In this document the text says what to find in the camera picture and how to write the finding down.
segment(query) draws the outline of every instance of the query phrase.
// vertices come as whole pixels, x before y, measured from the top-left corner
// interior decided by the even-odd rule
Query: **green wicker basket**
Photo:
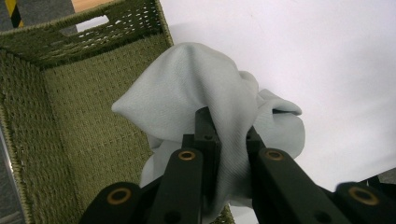
[[[62,32],[103,15],[106,24]],[[78,223],[101,189],[138,183],[147,138],[111,105],[171,46],[154,0],[0,33],[0,124],[27,223]],[[233,223],[228,208],[217,223]]]

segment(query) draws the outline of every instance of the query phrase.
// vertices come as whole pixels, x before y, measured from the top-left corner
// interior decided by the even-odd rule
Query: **towel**
[[[195,112],[205,106],[221,141],[216,193],[203,204],[203,223],[209,223],[230,201],[251,206],[248,130],[254,125],[267,147],[295,158],[304,147],[304,125],[299,106],[259,91],[255,77],[238,71],[226,55],[197,43],[173,46],[112,106],[147,134],[154,152],[143,168],[141,187],[163,174],[183,134],[194,133]]]

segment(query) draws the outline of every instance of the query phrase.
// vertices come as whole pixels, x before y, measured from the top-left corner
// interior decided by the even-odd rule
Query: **screw hole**
[[[178,157],[183,161],[192,161],[195,158],[195,153],[191,151],[182,151],[178,153]]]
[[[272,161],[282,161],[284,159],[282,153],[273,150],[266,151],[265,157]]]
[[[125,203],[131,195],[132,192],[127,188],[114,189],[107,195],[107,202],[113,205]]]

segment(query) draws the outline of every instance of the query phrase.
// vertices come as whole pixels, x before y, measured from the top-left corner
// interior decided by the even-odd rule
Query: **woven basket wall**
[[[63,32],[103,15],[106,24]],[[101,189],[139,182],[147,138],[110,108],[171,46],[154,0],[0,33],[0,125],[27,223],[78,223]],[[216,223],[233,223],[228,207]]]

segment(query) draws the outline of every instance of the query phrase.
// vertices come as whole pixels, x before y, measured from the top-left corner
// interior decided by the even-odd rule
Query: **white surface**
[[[109,22],[109,20],[108,20],[107,16],[100,16],[100,17],[95,17],[95,18],[92,18],[92,19],[90,19],[88,21],[84,21],[82,23],[79,23],[79,24],[76,25],[76,28],[77,28],[78,32],[83,32],[83,31],[88,30],[88,29],[90,29],[92,27],[99,26],[99,25],[102,25],[102,24],[106,24],[108,22]]]
[[[296,159],[334,190],[396,167],[396,1],[162,0],[175,43],[219,50],[303,110]],[[234,212],[238,223],[257,223]]]

